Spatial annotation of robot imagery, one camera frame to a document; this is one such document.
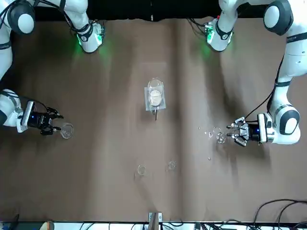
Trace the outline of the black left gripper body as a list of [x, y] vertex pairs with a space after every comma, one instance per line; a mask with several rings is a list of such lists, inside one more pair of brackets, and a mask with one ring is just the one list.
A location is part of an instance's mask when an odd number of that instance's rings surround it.
[[258, 123], [248, 123], [248, 141], [260, 141], [260, 128]]

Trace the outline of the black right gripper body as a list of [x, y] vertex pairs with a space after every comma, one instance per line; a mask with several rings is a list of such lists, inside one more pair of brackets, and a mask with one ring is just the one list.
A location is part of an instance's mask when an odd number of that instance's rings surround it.
[[49, 113], [32, 111], [28, 119], [28, 126], [40, 130], [49, 130]]

